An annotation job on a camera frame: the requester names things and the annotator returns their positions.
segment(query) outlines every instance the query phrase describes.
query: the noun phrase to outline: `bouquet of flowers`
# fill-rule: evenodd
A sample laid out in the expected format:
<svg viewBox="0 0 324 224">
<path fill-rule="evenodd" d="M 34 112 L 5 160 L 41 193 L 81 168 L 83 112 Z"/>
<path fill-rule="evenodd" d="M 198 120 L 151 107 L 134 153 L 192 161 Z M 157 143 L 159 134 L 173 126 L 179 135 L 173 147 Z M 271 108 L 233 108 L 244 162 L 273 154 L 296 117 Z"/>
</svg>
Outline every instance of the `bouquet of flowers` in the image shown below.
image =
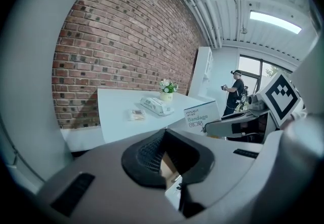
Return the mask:
<svg viewBox="0 0 324 224">
<path fill-rule="evenodd" d="M 160 88 L 162 92 L 174 93 L 178 90 L 179 86 L 177 84 L 173 84 L 170 80 L 164 79 L 160 82 Z"/>
</svg>

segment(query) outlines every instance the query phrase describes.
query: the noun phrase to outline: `white table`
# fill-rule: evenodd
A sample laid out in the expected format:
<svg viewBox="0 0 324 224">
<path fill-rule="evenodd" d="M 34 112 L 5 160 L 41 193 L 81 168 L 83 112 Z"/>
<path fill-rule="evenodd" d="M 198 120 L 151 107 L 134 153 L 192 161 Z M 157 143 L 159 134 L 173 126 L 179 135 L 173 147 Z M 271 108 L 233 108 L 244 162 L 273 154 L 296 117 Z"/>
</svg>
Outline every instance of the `white table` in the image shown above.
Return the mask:
<svg viewBox="0 0 324 224">
<path fill-rule="evenodd" d="M 203 104 L 203 101 L 174 93 L 167 102 L 175 112 L 159 116 L 140 104 L 143 97 L 159 98 L 160 92 L 98 89 L 99 118 L 105 143 L 114 142 L 148 131 L 158 130 L 184 118 L 183 110 Z M 129 121 L 129 109 L 143 109 L 146 120 Z"/>
</svg>

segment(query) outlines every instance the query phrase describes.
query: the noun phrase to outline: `fluorescent light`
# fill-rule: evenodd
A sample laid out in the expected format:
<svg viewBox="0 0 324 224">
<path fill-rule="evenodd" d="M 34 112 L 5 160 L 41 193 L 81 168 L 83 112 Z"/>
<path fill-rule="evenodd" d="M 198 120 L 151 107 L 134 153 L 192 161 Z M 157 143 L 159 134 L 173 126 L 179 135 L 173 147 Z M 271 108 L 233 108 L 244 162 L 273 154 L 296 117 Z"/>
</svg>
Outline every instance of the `fluorescent light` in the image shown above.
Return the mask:
<svg viewBox="0 0 324 224">
<path fill-rule="evenodd" d="M 298 34 L 302 30 L 300 27 L 291 24 L 290 22 L 285 21 L 283 19 L 278 19 L 276 17 L 266 15 L 263 13 L 254 12 L 254 11 L 251 11 L 250 19 L 260 20 L 260 21 L 271 23 L 273 25 L 277 25 L 279 27 L 283 27 L 295 34 Z"/>
</svg>

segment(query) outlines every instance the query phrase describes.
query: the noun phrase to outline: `potted plant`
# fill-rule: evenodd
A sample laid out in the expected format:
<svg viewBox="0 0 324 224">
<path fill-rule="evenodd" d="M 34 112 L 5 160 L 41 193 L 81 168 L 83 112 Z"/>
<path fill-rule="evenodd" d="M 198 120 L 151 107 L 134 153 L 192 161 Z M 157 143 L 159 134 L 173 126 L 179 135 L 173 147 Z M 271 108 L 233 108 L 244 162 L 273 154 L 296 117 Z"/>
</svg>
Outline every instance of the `potted plant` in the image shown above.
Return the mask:
<svg viewBox="0 0 324 224">
<path fill-rule="evenodd" d="M 160 82 L 161 94 L 160 99 L 163 101 L 171 101 L 173 93 L 179 88 L 177 84 L 173 84 L 170 80 L 164 79 Z"/>
</svg>

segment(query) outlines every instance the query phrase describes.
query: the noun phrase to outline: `window frame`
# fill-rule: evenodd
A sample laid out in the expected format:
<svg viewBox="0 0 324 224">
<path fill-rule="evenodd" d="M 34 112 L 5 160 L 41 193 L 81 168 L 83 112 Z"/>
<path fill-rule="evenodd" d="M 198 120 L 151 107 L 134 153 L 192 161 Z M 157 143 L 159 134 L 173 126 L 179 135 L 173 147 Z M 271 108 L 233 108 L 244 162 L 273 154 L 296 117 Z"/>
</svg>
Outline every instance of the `window frame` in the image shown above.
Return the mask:
<svg viewBox="0 0 324 224">
<path fill-rule="evenodd" d="M 290 70 L 288 70 L 288 69 L 286 69 L 286 68 L 284 68 L 282 66 L 276 65 L 274 63 L 268 62 L 268 61 L 263 60 L 263 59 L 260 59 L 260 58 L 255 58 L 255 57 L 251 57 L 251 56 L 240 55 L 239 58 L 241 58 L 241 57 L 249 58 L 249 59 L 256 60 L 256 61 L 259 61 L 260 62 L 259 74 L 254 74 L 254 73 L 251 73 L 251 72 L 247 72 L 247 71 L 240 70 L 242 72 L 242 75 L 243 76 L 248 76 L 248 77 L 252 77 L 252 78 L 257 79 L 257 85 L 256 85 L 256 91 L 255 92 L 258 92 L 260 90 L 261 78 L 262 78 L 262 70 L 263 70 L 263 63 L 270 64 L 272 66 L 278 67 L 279 69 L 285 70 L 288 73 L 292 73 L 292 71 L 290 71 Z"/>
</svg>

